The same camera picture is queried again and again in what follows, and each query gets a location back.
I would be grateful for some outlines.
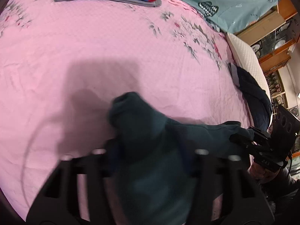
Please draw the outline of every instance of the bed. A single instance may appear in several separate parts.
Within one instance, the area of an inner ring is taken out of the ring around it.
[[[0,187],[23,219],[62,156],[114,136],[107,111],[124,92],[183,123],[250,126],[226,37],[180,0],[9,0],[0,48]]]

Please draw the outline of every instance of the pink floral bedsheet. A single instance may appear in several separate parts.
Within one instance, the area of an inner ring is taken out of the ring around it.
[[[60,156],[114,136],[107,110],[124,92],[181,122],[248,127],[229,62],[224,36],[179,0],[10,0],[0,15],[1,189],[25,219]]]

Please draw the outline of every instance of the human hand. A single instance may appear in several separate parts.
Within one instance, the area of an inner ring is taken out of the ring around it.
[[[265,169],[259,164],[253,162],[249,172],[251,177],[259,180],[261,184],[265,184],[272,181],[279,173],[279,170],[277,172],[271,172],[270,170]]]

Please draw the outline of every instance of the person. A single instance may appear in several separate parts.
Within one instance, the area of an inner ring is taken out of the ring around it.
[[[284,212],[300,188],[300,180],[293,179],[287,168],[271,172],[253,162],[249,173],[251,177],[258,180],[269,204],[275,206],[272,209],[271,205],[275,217]]]

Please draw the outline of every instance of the dark green garment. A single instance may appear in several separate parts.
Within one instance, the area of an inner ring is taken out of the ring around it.
[[[133,225],[185,222],[196,180],[185,171],[188,167],[184,169],[179,151],[183,147],[207,149],[222,158],[239,155],[249,162],[249,155],[229,141],[235,133],[253,139],[253,131],[241,128],[239,122],[181,124],[154,110],[135,92],[113,101],[109,120],[124,152],[117,192]]]

